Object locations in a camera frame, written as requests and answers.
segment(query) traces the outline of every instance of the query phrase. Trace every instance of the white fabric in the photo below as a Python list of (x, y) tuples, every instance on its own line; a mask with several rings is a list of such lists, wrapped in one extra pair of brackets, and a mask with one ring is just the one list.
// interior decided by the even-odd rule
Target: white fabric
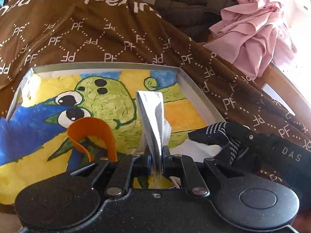
[(169, 151), (172, 155), (183, 154), (192, 157), (195, 162), (203, 162), (205, 158), (215, 157), (221, 150), (219, 145), (206, 145), (186, 139), (181, 145)]

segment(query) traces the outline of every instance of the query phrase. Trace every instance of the cartoon drawing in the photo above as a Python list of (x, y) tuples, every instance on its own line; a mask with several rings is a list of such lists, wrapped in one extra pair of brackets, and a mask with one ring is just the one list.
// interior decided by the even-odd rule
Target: cartoon drawing
[[(131, 153), (142, 133), (137, 90), (163, 93), (164, 116), (172, 126), (170, 148), (183, 143), (189, 131), (206, 126), (179, 88), (175, 71), (123, 70), (41, 79), (36, 94), (21, 103), (10, 121), (0, 119), (0, 203), (12, 204), (26, 186), (88, 161), (67, 138), (67, 127), (79, 118), (105, 120), (113, 131), (118, 158)], [(106, 156), (105, 144), (98, 138), (79, 142), (95, 158)], [(163, 188), (171, 185), (163, 181)], [(148, 181), (134, 183), (146, 186)]]
[[(159, 84), (156, 78), (148, 77), (144, 80), (144, 86), (148, 90), (155, 90)], [(163, 93), (164, 102), (186, 98), (177, 83), (162, 88), (158, 92)], [(140, 115), (137, 113), (136, 101), (131, 98), (125, 85), (120, 81), (90, 76), (79, 81), (74, 91), (63, 92), (46, 102), (45, 105), (71, 107), (45, 120), (48, 123), (59, 124), (64, 128), (68, 128), (72, 122), (86, 116), (93, 116), (107, 122), (112, 129), (117, 151), (121, 152), (120, 157), (131, 153), (133, 149), (139, 146), (142, 123)], [(173, 137), (180, 136), (186, 138), (187, 133), (173, 134)], [(59, 149), (48, 158), (48, 161), (71, 149), (74, 147), (69, 139), (66, 139)]]

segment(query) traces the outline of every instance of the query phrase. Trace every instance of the blue paint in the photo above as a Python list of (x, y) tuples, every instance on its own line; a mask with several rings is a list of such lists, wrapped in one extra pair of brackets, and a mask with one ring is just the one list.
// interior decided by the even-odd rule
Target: blue paint
[(156, 78), (160, 83), (156, 90), (166, 88), (177, 82), (176, 71), (173, 70), (151, 70), (150, 77)]
[(19, 106), (9, 122), (1, 118), (0, 166), (32, 154), (44, 143), (66, 131), (62, 126), (44, 120), (69, 108), (44, 105), (43, 102), (29, 108)]
[(80, 74), (82, 79), (86, 77), (90, 77), (90, 76), (100, 76), (100, 77), (114, 79), (114, 80), (119, 80), (120, 75), (121, 75), (121, 71), (120, 72), (102, 72), (102, 73), (94, 73), (94, 74)]
[(82, 152), (73, 149), (68, 160), (67, 170), (73, 170), (79, 166), (80, 159), (84, 156)]

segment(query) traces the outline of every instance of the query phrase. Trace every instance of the black mechanical device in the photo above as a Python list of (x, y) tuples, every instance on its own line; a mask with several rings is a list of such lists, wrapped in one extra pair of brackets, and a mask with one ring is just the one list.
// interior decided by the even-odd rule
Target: black mechanical device
[[(237, 123), (226, 128), (250, 149), (267, 151), (273, 164), (280, 163), (271, 154), (282, 152), (287, 141)], [(306, 163), (300, 158), (298, 163)], [(214, 158), (197, 163), (186, 155), (171, 155), (164, 146), (162, 178), (179, 177), (181, 188), (133, 188), (135, 177), (151, 174), (151, 161), (148, 149), (118, 163), (104, 157), (26, 187), (15, 202), (22, 232), (297, 232), (290, 224), (299, 199), (286, 186)]]

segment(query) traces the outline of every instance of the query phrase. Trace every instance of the metal bolt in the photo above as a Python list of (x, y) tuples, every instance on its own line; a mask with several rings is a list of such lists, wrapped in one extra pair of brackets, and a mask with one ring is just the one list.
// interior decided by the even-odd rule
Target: metal bolt
[(159, 194), (159, 193), (154, 193), (152, 196), (153, 196), (154, 198), (161, 198), (161, 194)]
[(196, 195), (204, 195), (207, 194), (207, 189), (204, 187), (194, 187), (192, 188), (192, 192)]
[(119, 195), (122, 193), (122, 190), (118, 187), (110, 187), (107, 189), (106, 191), (107, 194), (109, 195), (113, 195), (113, 196), (116, 196), (116, 195)]

